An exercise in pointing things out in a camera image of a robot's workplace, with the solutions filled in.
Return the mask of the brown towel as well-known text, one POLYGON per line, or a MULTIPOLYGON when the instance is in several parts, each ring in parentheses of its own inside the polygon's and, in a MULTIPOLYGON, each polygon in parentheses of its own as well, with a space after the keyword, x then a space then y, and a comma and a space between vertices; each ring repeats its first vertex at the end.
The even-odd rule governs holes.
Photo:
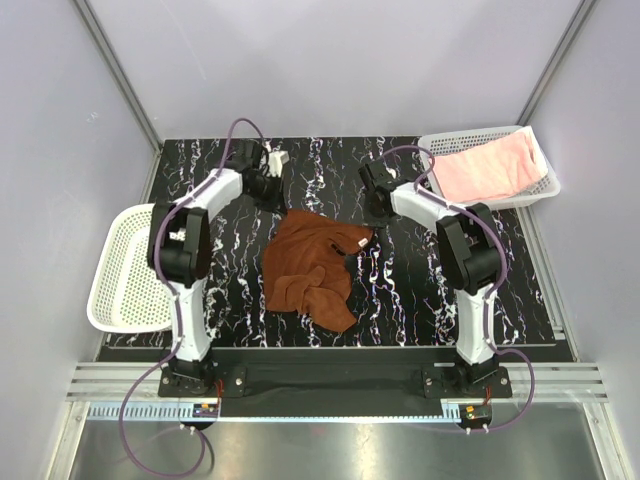
POLYGON ((369 227, 289 210, 263 255, 266 309, 308 315, 334 333, 351 328, 356 318, 347 306, 352 277, 345 258, 359 254, 372 238, 369 227))

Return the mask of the pink towel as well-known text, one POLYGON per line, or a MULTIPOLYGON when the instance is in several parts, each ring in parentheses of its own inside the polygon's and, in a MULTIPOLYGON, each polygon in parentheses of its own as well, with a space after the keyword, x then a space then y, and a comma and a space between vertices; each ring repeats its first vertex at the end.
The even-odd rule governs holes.
POLYGON ((438 156, 433 173, 442 196, 458 203, 513 197, 548 174, 530 127, 467 150, 438 156))

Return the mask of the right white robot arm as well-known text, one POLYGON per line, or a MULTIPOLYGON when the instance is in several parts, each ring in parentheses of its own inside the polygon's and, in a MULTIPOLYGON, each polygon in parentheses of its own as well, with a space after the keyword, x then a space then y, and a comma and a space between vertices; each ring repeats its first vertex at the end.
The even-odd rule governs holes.
POLYGON ((483 203, 450 203, 417 181, 393 178, 380 163, 364 164, 359 175, 369 226, 384 228, 401 216, 436 234, 442 275, 455 290, 458 305, 456 350, 466 363, 454 371, 454 384, 463 395, 480 394, 490 383, 482 364, 496 354, 494 303, 507 273, 491 209, 483 203))

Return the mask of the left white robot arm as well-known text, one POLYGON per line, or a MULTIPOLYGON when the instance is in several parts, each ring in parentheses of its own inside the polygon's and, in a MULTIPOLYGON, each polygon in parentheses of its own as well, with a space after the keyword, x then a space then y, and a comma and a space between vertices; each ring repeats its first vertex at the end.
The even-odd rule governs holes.
POLYGON ((210 223, 241 196, 251 198, 259 209, 285 214, 283 168, 288 162, 288 152, 244 140, 233 152, 225 150, 220 165, 193 191, 153 205, 147 262, 168 290, 170 358, 188 363, 180 381, 193 395, 208 394, 216 382, 214 369, 202 363, 211 344, 203 306, 212 259, 210 223))

